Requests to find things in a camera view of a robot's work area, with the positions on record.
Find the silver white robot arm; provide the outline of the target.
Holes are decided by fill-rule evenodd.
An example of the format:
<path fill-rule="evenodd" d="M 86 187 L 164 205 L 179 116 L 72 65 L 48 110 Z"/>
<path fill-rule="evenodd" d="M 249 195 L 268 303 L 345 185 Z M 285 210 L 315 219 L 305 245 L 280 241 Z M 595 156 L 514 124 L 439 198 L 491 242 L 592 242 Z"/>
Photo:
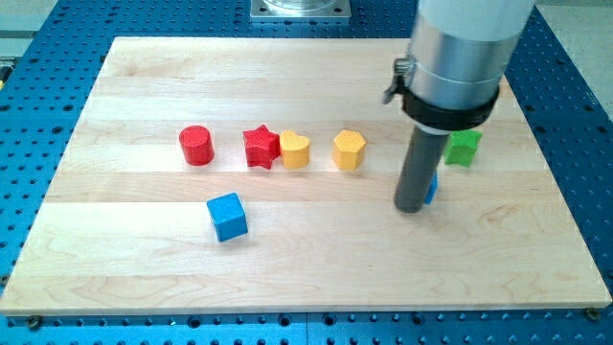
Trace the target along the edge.
<path fill-rule="evenodd" d="M 420 0 L 409 55 L 409 90 L 439 108 L 489 102 L 534 0 Z"/>

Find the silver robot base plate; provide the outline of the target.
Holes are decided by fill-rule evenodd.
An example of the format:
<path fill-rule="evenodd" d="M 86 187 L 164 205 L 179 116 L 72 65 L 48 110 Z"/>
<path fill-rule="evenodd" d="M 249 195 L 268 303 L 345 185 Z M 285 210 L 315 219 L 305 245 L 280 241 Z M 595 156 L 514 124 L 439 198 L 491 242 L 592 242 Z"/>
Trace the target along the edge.
<path fill-rule="evenodd" d="M 352 16 L 350 0 L 251 0 L 252 19 L 339 18 Z"/>

